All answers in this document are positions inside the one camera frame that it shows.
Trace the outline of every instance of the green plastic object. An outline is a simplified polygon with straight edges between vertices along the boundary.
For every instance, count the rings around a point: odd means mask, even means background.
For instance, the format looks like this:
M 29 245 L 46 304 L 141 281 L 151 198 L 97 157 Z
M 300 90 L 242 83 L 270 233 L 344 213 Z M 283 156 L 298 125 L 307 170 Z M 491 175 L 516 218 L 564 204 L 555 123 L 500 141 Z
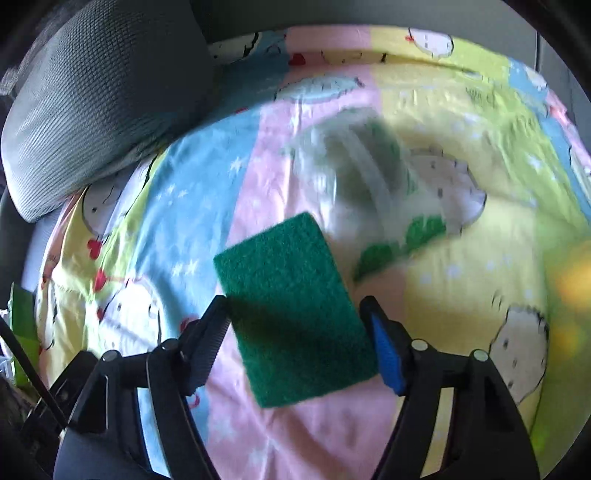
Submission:
M 287 220 L 213 262 L 261 407 L 325 395 L 377 373 L 368 335 L 311 215 Z
M 29 291 L 13 283 L 8 310 L 9 327 L 21 344 L 22 349 L 25 350 L 32 365 L 35 369 L 38 369 L 40 344 L 35 323 L 35 297 Z M 30 386 L 29 379 L 21 365 L 16 360 L 13 361 L 16 386 L 21 388 Z

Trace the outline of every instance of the textured cushion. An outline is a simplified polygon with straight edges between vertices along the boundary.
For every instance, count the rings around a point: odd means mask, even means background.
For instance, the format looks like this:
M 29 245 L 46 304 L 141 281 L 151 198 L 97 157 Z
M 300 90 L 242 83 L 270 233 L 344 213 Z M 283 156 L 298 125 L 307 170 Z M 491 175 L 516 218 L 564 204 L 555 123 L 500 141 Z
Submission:
M 212 84 L 186 0 L 93 0 L 36 55 L 2 132 L 8 188 L 31 222 L 69 193 L 196 125 Z

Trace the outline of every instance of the green scouring pad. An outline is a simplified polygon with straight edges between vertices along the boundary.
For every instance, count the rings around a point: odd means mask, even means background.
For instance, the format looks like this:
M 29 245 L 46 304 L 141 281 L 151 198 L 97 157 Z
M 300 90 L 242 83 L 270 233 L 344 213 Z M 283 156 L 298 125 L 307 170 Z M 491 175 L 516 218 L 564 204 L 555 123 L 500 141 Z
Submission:
M 213 259 L 252 392 L 281 407 L 377 373 L 322 232 L 302 213 Z

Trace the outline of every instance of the gray pillow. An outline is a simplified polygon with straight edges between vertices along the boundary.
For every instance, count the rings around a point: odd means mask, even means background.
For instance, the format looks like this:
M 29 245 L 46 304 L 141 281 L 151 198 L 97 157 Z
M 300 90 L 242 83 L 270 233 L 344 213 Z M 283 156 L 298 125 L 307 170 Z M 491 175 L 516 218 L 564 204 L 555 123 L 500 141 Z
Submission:
M 36 55 L 2 131 L 8 189 L 35 221 L 195 126 L 212 63 L 187 0 L 93 0 Z

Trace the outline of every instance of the green box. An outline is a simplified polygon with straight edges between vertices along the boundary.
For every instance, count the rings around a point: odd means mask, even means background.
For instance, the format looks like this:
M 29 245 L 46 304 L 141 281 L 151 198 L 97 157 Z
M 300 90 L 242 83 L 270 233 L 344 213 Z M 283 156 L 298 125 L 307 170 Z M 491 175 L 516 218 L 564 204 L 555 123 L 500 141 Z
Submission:
M 21 288 L 15 283 L 10 291 L 8 303 L 8 326 L 25 350 L 28 359 L 35 370 L 39 366 L 39 339 L 37 337 L 37 324 L 35 322 L 35 297 L 32 293 Z M 21 365 L 14 359 L 14 380 L 17 387 L 30 385 L 28 377 Z

